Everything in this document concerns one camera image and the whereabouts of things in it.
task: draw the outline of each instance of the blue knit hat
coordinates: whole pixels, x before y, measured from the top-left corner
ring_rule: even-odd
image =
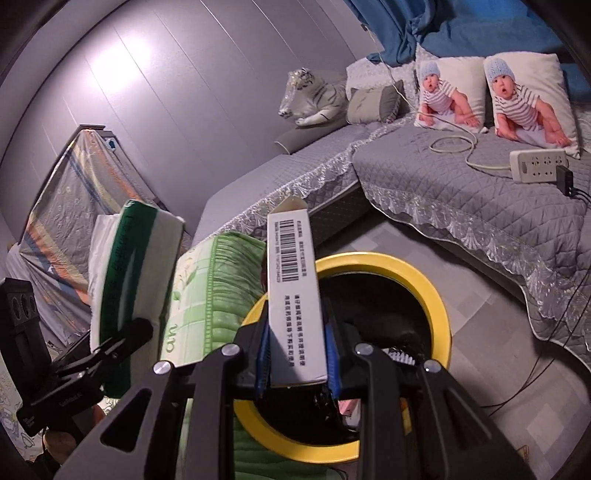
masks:
[[[507,75],[515,81],[515,74],[509,68],[507,62],[499,57],[493,57],[486,66],[486,79],[488,83],[492,83],[499,75]]]
[[[437,66],[436,61],[430,61],[423,65],[421,69],[421,82],[428,76],[428,75],[437,75],[438,77],[441,76],[441,72],[439,72],[439,67]]]

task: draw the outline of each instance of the silver screw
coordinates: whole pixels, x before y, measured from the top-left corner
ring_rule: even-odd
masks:
[[[427,360],[423,364],[425,372],[436,374],[441,371],[441,364],[437,360]]]
[[[373,351],[374,347],[368,343],[358,343],[355,345],[355,352],[357,352],[357,355],[368,356],[371,355]]]
[[[156,375],[164,375],[170,372],[170,369],[172,369],[172,367],[173,366],[170,364],[170,362],[167,362],[166,360],[161,360],[160,362],[156,362],[154,364],[152,370],[154,370],[154,373]]]
[[[240,353],[240,347],[235,343],[227,343],[222,347],[223,356],[234,356]]]

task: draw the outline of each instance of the barcode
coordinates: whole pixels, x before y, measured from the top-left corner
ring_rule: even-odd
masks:
[[[293,220],[279,222],[281,281],[299,280],[297,271],[296,229]]]

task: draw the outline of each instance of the baby photo pillow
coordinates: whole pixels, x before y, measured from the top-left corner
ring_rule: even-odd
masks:
[[[482,57],[449,57],[417,63],[420,89],[415,125],[478,133],[484,124],[486,78]]]
[[[515,51],[484,61],[499,137],[579,157],[564,78],[555,54]]]

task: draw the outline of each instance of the white cable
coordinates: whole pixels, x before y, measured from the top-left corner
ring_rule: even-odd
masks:
[[[472,152],[474,152],[476,145],[478,144],[478,137],[473,133],[470,132],[469,130],[460,127],[460,125],[456,125],[452,122],[449,122],[443,118],[438,117],[437,115],[433,115],[432,113],[422,113],[419,112],[418,110],[416,110],[415,107],[413,107],[412,103],[398,90],[398,88],[396,87],[396,80],[394,80],[394,77],[392,75],[392,71],[390,70],[390,67],[388,66],[388,64],[386,64],[386,62],[384,62],[384,59],[382,58],[382,53],[379,51],[379,45],[378,42],[376,41],[374,34],[372,33],[372,31],[370,29],[368,29],[368,33],[369,36],[371,37],[371,39],[374,41],[374,43],[376,44],[376,46],[378,47],[378,55],[379,55],[379,59],[380,61],[382,61],[382,63],[384,64],[384,67],[386,68],[386,70],[388,71],[388,75],[390,76],[390,79],[392,80],[392,86],[394,87],[394,89],[398,92],[398,94],[404,99],[404,101],[408,104],[408,107],[410,108],[410,111],[412,113],[416,113],[417,115],[425,115],[425,116],[432,116],[433,118],[439,120],[440,122],[443,122],[445,124],[451,125],[452,127],[455,128],[459,128],[460,130],[466,132],[467,134],[471,135],[473,140],[471,138],[468,137],[464,137],[463,135],[445,135],[444,137],[440,137],[436,140],[434,140],[431,145],[429,145],[429,150],[431,150],[432,152],[435,153],[462,153],[465,152],[466,150],[468,150],[468,153],[466,154],[466,158],[465,158],[465,162],[467,165],[469,165],[470,167],[476,168],[476,169],[484,169],[484,170],[510,170],[511,166],[510,165],[506,165],[506,166],[490,166],[490,165],[479,165],[478,163],[472,163],[470,162],[468,159],[470,158],[470,155],[472,155]],[[468,145],[465,147],[460,147],[458,150],[441,150],[439,148],[437,148],[435,145],[442,141],[442,140],[452,140],[454,138],[458,138],[460,140],[464,140],[466,142],[468,142]]]

